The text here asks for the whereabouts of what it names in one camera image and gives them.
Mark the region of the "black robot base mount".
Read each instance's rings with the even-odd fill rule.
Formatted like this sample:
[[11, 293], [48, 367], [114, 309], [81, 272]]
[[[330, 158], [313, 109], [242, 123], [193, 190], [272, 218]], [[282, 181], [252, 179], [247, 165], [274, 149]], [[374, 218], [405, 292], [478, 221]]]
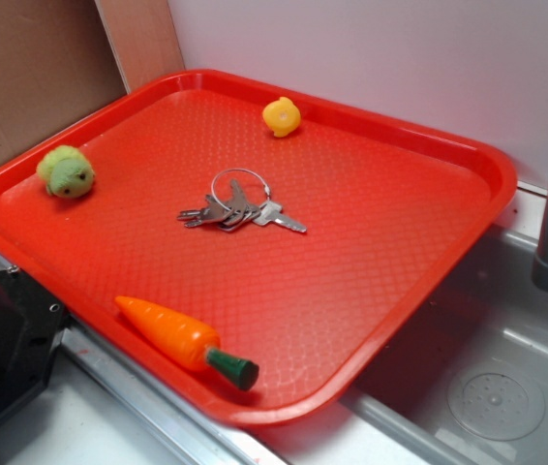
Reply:
[[65, 305], [23, 270], [0, 270], [0, 422], [46, 389]]

